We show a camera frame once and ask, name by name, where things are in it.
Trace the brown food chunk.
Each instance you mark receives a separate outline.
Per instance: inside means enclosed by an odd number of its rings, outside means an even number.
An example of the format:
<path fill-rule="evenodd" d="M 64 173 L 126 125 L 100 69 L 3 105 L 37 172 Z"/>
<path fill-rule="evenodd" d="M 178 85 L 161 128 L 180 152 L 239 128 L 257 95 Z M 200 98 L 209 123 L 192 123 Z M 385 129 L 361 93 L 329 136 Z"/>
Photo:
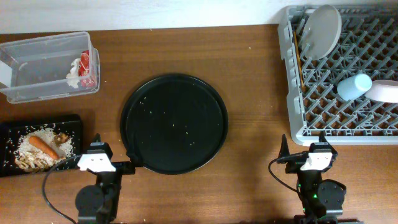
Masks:
<path fill-rule="evenodd" d="M 57 146 L 66 143 L 68 140 L 69 136 L 66 135 L 65 133 L 59 133 L 59 134 L 55 133 L 55 136 L 53 137 L 53 141 Z"/>

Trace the orange carrot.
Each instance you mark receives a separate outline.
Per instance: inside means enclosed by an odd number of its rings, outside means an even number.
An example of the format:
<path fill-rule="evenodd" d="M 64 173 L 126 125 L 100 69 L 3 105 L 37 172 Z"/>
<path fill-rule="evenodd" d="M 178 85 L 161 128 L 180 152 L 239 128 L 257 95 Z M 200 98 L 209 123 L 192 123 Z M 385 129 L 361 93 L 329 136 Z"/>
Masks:
<path fill-rule="evenodd" d="M 34 147 L 40 149 L 43 153 L 50 156 L 54 160 L 59 160 L 60 156 L 52 149 L 45 141 L 37 136 L 30 136 L 29 143 Z"/>

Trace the red snack wrapper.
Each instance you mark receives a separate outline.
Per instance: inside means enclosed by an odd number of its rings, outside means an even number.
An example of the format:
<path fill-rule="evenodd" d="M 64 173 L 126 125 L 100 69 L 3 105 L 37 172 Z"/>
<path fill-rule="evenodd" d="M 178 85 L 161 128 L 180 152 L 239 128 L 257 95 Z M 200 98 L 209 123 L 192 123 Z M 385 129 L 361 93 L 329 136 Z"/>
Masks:
<path fill-rule="evenodd" d="M 80 84 L 85 88 L 92 88 L 96 85 L 94 76 L 90 75 L 90 53 L 89 50 L 85 50 L 81 53 L 79 61 L 78 76 L 87 78 L 81 79 Z"/>

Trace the light blue plastic cup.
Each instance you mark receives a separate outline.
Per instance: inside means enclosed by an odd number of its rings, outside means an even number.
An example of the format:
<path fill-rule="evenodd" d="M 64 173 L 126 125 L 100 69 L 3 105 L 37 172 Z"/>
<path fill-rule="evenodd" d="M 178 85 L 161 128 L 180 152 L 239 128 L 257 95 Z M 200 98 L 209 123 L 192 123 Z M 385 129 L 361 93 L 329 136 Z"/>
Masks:
<path fill-rule="evenodd" d="M 355 100 L 372 87 L 371 78 L 364 73 L 344 79 L 337 86 L 337 93 L 345 100 Z"/>

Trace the white tissue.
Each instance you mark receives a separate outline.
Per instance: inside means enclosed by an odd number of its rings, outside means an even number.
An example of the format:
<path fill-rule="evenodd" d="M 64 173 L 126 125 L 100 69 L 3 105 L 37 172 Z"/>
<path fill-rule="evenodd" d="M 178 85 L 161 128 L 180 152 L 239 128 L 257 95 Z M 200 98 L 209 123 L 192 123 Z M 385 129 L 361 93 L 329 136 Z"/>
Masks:
<path fill-rule="evenodd" d="M 80 64 L 80 59 L 76 58 L 72 63 L 71 63 L 71 69 L 70 73 L 66 75 L 66 79 L 68 80 L 67 83 L 69 86 L 77 89 L 78 88 L 78 69 L 79 69 L 79 64 Z"/>

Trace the wooden chopstick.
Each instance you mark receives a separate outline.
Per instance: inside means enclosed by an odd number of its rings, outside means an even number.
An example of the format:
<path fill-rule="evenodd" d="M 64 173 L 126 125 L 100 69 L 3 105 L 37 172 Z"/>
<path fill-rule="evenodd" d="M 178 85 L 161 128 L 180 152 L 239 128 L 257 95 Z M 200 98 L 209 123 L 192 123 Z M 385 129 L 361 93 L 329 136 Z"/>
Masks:
<path fill-rule="evenodd" d="M 300 54 L 299 54 L 299 45 L 298 45 L 298 42 L 297 42 L 296 31 L 293 31 L 293 36 L 294 36 L 295 53 L 296 53 L 297 64 L 298 64 L 300 86 L 301 86 L 301 89 L 303 90 L 304 89 L 303 74 L 302 74 L 302 66 L 301 66 L 301 60 L 300 60 Z"/>

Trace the rice and noodle scraps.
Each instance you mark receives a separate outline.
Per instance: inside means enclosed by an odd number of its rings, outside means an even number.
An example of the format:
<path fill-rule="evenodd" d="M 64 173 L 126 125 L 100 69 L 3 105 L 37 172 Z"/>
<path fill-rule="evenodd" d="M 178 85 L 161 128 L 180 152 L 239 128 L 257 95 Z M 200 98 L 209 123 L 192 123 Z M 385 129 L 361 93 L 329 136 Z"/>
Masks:
<path fill-rule="evenodd" d="M 59 146 L 57 146 L 53 141 L 55 133 L 56 132 L 53 128 L 42 128 L 22 135 L 19 138 L 19 143 L 16 149 L 16 158 L 14 159 L 14 163 L 18 166 L 18 168 L 25 172 L 41 172 L 51 168 L 66 158 L 74 156 L 76 154 L 76 147 L 73 143 L 74 133 L 65 133 L 69 136 L 69 140 Z M 60 156 L 59 160 L 52 159 L 40 149 L 31 145 L 29 143 L 30 136 L 37 136 L 45 141 Z"/>

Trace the white bowl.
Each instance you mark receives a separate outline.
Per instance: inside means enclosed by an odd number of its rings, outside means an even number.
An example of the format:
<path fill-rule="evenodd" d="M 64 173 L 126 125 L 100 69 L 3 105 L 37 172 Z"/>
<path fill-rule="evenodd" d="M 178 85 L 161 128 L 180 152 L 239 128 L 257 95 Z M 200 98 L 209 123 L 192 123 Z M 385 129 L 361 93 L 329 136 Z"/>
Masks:
<path fill-rule="evenodd" d="M 365 93 L 365 97 L 384 103 L 397 103 L 397 91 L 397 81 L 375 80 L 372 82 L 372 87 Z"/>

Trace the white plate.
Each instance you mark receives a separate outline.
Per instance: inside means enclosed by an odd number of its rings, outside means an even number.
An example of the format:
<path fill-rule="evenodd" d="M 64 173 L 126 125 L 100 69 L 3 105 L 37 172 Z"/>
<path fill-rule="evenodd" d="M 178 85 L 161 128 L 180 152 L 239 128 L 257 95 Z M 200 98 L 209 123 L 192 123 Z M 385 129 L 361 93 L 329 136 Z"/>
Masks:
<path fill-rule="evenodd" d="M 308 18 L 302 34 L 302 55 L 312 60 L 326 57 L 335 48 L 342 30 L 342 19 L 338 10 L 323 5 Z"/>

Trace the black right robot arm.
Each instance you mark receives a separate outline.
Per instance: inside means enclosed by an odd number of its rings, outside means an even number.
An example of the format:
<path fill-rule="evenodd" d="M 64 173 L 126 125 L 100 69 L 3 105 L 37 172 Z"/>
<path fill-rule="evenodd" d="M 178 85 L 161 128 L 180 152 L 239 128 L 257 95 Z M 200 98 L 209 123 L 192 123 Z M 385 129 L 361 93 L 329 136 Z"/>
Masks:
<path fill-rule="evenodd" d="M 320 134 L 317 142 L 311 143 L 309 150 L 291 154 L 287 138 L 282 136 L 279 155 L 268 165 L 271 176 L 284 187 L 298 195 L 303 207 L 303 215 L 294 216 L 294 223 L 334 223 L 355 224 L 359 220 L 338 217 L 343 214 L 343 203 L 347 188 L 341 182 L 323 179 L 322 174 L 332 168 L 338 152 Z M 285 164 L 286 174 L 296 174 L 297 182 L 291 187 L 271 171 L 274 163 Z"/>

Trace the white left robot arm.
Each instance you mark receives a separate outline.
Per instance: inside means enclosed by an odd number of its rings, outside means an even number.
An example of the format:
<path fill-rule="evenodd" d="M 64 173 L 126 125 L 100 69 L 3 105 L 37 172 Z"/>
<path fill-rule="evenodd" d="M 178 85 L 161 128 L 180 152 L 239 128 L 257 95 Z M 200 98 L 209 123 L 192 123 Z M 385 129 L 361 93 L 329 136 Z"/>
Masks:
<path fill-rule="evenodd" d="M 96 176 L 94 185 L 83 187 L 76 195 L 78 223 L 111 223 L 118 211 L 123 175 L 133 175 L 143 162 L 134 157 L 130 161 L 112 162 L 113 152 L 99 134 L 78 160 L 81 171 Z"/>

